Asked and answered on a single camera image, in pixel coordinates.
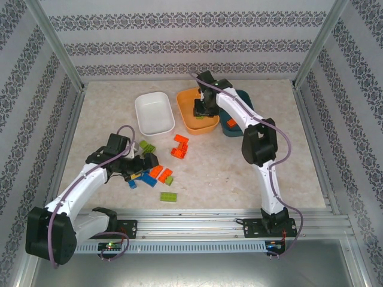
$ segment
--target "orange bowl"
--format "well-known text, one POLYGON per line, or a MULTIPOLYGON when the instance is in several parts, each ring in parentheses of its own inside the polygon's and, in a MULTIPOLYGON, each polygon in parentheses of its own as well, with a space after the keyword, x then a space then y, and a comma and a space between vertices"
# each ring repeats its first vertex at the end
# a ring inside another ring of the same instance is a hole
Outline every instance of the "orange bowl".
POLYGON ((212 132, 220 122, 220 117, 218 115, 212 118, 204 117, 201 120, 198 120, 193 115, 194 99, 199 98, 200 94, 198 93, 198 88, 191 88, 190 90, 181 91, 177 95, 177 104, 187 132, 193 136, 212 132))

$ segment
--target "marble surface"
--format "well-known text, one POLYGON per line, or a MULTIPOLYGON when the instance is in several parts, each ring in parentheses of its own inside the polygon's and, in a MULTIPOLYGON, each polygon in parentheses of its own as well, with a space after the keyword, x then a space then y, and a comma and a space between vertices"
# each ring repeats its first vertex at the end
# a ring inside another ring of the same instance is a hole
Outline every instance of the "marble surface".
MULTIPOLYGON (((305 133, 288 80, 230 81, 234 88, 247 91, 255 111, 272 117, 290 137, 290 159, 277 166, 281 194, 286 203, 296 207, 325 207, 305 133)), ((85 208, 102 206, 126 209, 248 209, 261 207, 261 197, 254 169, 241 153, 242 138, 227 138, 218 125, 211 133, 192 136, 186 132, 177 93, 196 87, 194 81, 116 81, 90 82, 81 110, 60 192, 78 175, 88 155, 107 143, 110 133, 130 124, 136 140, 156 146, 155 155, 162 166, 173 170, 169 187, 157 183, 154 188, 136 181, 131 190, 120 176, 115 176, 91 197, 85 208), (174 134, 145 138, 139 132, 134 100, 141 94, 163 91, 169 96, 175 118, 174 134), (177 143, 174 135, 188 137, 189 150, 184 160, 170 155, 177 143), (178 193, 176 203, 160 201, 160 192, 178 193)), ((129 129, 122 132, 130 137, 129 129)), ((285 156, 287 144, 278 135, 278 158, 285 156)))

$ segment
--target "lego brick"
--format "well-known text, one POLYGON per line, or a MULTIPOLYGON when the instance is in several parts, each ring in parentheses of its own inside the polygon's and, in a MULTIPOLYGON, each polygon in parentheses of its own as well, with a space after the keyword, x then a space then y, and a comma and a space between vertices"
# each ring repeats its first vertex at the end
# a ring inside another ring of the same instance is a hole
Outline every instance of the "lego brick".
POLYGON ((234 119, 230 119, 230 120, 228 120, 227 122, 227 125, 232 129, 232 128, 234 128, 236 125, 237 125, 237 123, 235 122, 235 120, 234 119))
POLYGON ((182 142, 182 143, 185 143, 185 144, 187 144, 187 142, 189 141, 188 138, 185 138, 184 136, 181 136, 181 135, 175 135, 174 140, 176 142, 182 142))
POLYGON ((151 172, 149 173, 149 175, 152 177, 152 178, 157 178, 161 171, 163 170, 163 166, 156 166, 154 168, 152 168, 151 172))
POLYGON ((169 175, 169 176, 165 179, 165 184, 171 186, 172 183, 173 183, 173 180, 174 180, 173 176, 169 175))
POLYGON ((150 185, 151 187, 154 187, 157 184, 157 180, 155 178, 152 178, 149 174, 144 173, 141 176, 141 180, 145 182, 146 184, 150 185))
POLYGON ((164 184, 165 181, 166 181, 166 178, 167 178, 169 175, 172 175, 172 173, 173 173, 173 172, 172 172, 170 169, 165 169, 165 171, 160 175, 160 177, 158 178, 158 180, 164 184))
POLYGON ((139 178, 141 176, 141 174, 138 174, 138 175, 131 175, 130 178, 131 179, 136 179, 136 178, 139 178))
POLYGON ((148 144, 144 151, 142 152, 142 155, 147 154, 148 152, 154 152, 156 150, 156 147, 154 145, 148 144))
POLYGON ((161 201, 177 202, 177 193, 161 193, 161 201))
POLYGON ((184 152, 184 151, 182 151, 180 149, 174 148, 174 149, 172 149, 170 154, 173 155, 176 158, 180 158, 180 159, 183 160, 185 155, 186 155, 186 152, 184 152))
POLYGON ((181 151, 184 151, 184 152, 187 152, 187 144, 185 143, 180 143, 179 145, 178 145, 178 149, 180 149, 181 151))
POLYGON ((146 149, 146 147, 149 145, 149 143, 147 143, 147 141, 140 141, 139 143, 139 146, 142 148, 142 149, 146 149))
POLYGON ((128 181, 127 182, 131 189, 135 189, 137 187, 136 183, 134 181, 128 181))

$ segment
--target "white bowl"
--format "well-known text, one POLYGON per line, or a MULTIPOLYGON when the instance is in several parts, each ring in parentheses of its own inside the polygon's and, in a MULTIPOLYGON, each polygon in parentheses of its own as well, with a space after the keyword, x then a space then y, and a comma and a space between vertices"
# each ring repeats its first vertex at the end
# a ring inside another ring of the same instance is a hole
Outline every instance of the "white bowl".
POLYGON ((165 93, 142 94, 134 102, 139 131, 144 136, 169 133, 174 129, 175 121, 169 98, 165 93))

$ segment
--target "damask pattern wall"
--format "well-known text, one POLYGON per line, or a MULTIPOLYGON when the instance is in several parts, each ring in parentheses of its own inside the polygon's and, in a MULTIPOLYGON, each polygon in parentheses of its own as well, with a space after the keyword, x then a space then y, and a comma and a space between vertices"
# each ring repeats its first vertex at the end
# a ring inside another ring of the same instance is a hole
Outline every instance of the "damask pattern wall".
POLYGON ((0 286, 44 202, 77 91, 22 0, 0 1, 0 286))
POLYGON ((84 82, 293 79, 334 0, 44 0, 84 82))
POLYGON ((383 1, 353 0, 301 87, 372 286, 383 286, 383 1))

